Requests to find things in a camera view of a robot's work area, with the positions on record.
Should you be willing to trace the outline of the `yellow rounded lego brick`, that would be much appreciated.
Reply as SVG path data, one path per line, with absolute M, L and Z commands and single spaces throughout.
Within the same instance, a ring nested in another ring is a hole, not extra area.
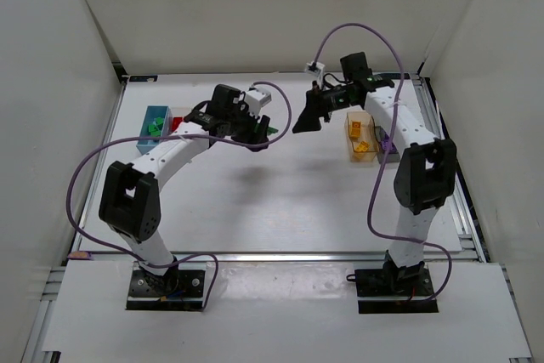
M 358 139 L 361 135 L 361 122 L 351 121 L 348 126 L 348 135 L 351 139 Z

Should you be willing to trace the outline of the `purple flower lego piece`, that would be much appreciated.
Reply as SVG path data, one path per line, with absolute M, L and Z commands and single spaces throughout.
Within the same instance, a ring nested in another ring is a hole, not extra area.
M 389 147 L 389 136 L 385 133 L 380 140 L 381 146 L 383 150 L 387 150 Z

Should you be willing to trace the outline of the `small green lego brick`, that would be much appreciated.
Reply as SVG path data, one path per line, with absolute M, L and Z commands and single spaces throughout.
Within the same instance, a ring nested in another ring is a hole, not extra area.
M 160 136 L 162 134 L 162 131 L 156 126 L 149 126 L 148 132 L 150 136 L 154 136 L 154 137 Z

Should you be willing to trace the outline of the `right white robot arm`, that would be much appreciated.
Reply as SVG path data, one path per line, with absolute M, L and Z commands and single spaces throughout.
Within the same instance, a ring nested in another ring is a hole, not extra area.
M 399 219 L 382 267 L 382 283 L 391 292 L 413 288 L 422 279 L 423 248 L 431 223 L 452 195 L 456 177 L 456 145 L 441 139 L 403 106 L 400 83 L 369 67 L 363 52 L 340 60 L 343 80 L 335 87 L 313 84 L 292 131 L 317 132 L 332 113 L 360 106 L 380 125 L 389 128 L 390 142 L 400 154 L 394 177 Z

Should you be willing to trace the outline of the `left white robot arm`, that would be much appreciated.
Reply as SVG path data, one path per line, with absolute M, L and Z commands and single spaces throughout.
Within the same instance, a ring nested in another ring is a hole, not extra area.
M 250 145 L 267 142 L 269 118 L 260 111 L 270 101 L 266 90 L 251 87 L 242 92 L 219 84 L 209 102 L 184 116 L 172 140 L 161 142 L 133 162 L 114 162 L 108 167 L 99 218 L 139 257 L 144 280 L 154 291 L 168 295 L 178 285 L 176 258 L 158 232 L 162 188 L 217 138 Z

